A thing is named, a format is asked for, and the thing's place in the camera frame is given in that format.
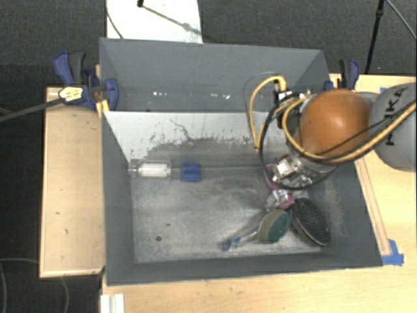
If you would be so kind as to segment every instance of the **gray carpet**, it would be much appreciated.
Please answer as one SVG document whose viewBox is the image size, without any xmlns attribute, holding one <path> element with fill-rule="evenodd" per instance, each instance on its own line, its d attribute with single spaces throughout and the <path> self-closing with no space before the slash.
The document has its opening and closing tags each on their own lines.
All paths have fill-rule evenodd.
<svg viewBox="0 0 417 313">
<path fill-rule="evenodd" d="M 328 68 L 340 58 L 365 67 L 378 0 L 198 0 L 206 42 L 322 49 Z M 392 0 L 416 31 L 416 0 Z M 105 0 L 0 0 L 0 107 L 23 109 L 59 82 L 51 60 L 84 51 L 98 62 L 106 34 Z M 386 5 L 371 73 L 416 74 L 416 42 Z M 42 188 L 42 114 L 0 126 L 0 258 L 38 256 Z M 59 282 L 36 280 L 24 263 L 4 263 L 7 312 L 60 312 Z M 68 279 L 69 312 L 98 310 L 98 277 Z M 3 295 L 0 294 L 0 308 Z"/>
</svg>

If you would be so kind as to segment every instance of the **gray bin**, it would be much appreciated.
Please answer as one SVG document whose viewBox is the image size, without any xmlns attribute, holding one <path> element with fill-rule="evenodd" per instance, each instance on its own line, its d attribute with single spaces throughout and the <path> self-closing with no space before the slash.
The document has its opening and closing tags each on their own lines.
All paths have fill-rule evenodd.
<svg viewBox="0 0 417 313">
<path fill-rule="evenodd" d="M 352 164 L 305 192 L 328 221 L 328 247 L 290 231 L 276 244 L 220 249 L 262 219 L 269 195 L 244 112 L 245 83 L 271 71 L 291 89 L 318 92 L 328 79 L 320 51 L 102 39 L 100 66 L 121 90 L 102 126 L 108 285 L 381 265 Z M 271 102 L 261 96 L 257 115 L 265 118 Z M 271 127 L 266 157 L 285 152 L 283 134 Z M 173 173 L 198 162 L 202 180 L 130 177 L 131 159 L 170 161 Z"/>
</svg>

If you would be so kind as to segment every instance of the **orange ball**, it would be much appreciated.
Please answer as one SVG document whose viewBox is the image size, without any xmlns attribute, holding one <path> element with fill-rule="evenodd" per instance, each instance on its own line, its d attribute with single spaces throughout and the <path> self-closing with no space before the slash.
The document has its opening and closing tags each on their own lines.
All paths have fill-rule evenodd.
<svg viewBox="0 0 417 313">
<path fill-rule="evenodd" d="M 310 153 L 324 157 L 341 155 L 362 143 L 369 136 L 368 132 L 328 150 L 366 129 L 370 111 L 371 106 L 353 91 L 325 91 L 304 108 L 296 140 Z"/>
</svg>

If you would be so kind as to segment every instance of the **wooden table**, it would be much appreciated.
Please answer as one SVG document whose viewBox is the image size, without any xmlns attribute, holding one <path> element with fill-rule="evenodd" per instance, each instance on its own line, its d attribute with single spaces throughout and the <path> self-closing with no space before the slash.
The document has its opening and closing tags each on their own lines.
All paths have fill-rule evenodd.
<svg viewBox="0 0 417 313">
<path fill-rule="evenodd" d="M 361 76 L 356 88 L 377 92 L 415 80 Z M 56 91 L 48 89 L 48 99 Z M 105 264 L 99 128 L 98 116 L 82 108 L 46 112 L 40 277 L 98 274 Z M 389 253 L 387 236 L 395 239 L 405 255 L 402 267 L 118 287 L 103 282 L 102 293 L 123 293 L 125 312 L 415 312 L 416 174 L 389 168 L 375 153 L 356 167 L 380 249 Z"/>
</svg>

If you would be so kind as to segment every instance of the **yellow cable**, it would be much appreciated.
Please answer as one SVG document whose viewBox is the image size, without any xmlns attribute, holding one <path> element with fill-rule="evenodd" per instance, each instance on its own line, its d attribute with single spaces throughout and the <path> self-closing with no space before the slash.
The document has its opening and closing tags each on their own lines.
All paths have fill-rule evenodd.
<svg viewBox="0 0 417 313">
<path fill-rule="evenodd" d="M 253 142 L 255 144 L 255 148 L 258 148 L 259 144 L 258 144 L 257 137 L 256 137 L 255 123 L 253 122 L 253 102 L 255 100 L 257 93 L 262 89 L 262 87 L 270 83 L 271 81 L 278 81 L 281 92 L 287 89 L 287 82 L 282 76 L 271 76 L 270 78 L 267 78 L 264 81 L 262 81 L 253 91 L 250 97 L 250 101 L 249 101 L 249 125 L 250 125 L 250 130 L 252 133 Z"/>
<path fill-rule="evenodd" d="M 374 138 L 372 138 L 369 142 L 358 148 L 357 150 L 349 153 L 348 155 L 341 156 L 339 158 L 335 158 L 333 160 L 326 161 L 326 158 L 323 156 L 315 155 L 313 153 L 310 153 L 303 149 L 291 136 L 291 134 L 288 131 L 287 126 L 287 118 L 291 110 L 293 110 L 295 107 L 299 106 L 301 103 L 303 103 L 305 99 L 301 98 L 295 102 L 293 102 L 291 105 L 288 106 L 286 111 L 283 114 L 282 117 L 282 128 L 285 134 L 285 137 L 289 141 L 289 143 L 300 153 L 303 155 L 306 155 L 312 159 L 321 160 L 326 164 L 340 164 L 345 161 L 353 160 L 358 155 L 361 155 L 365 153 L 366 151 L 370 150 L 373 146 L 375 146 L 377 143 L 379 143 L 382 139 L 387 137 L 392 131 L 394 131 L 413 111 L 416 110 L 416 104 L 414 103 L 411 107 L 409 107 L 407 110 L 405 110 L 400 116 L 395 118 L 383 131 L 381 131 L 378 135 L 376 135 Z"/>
</svg>

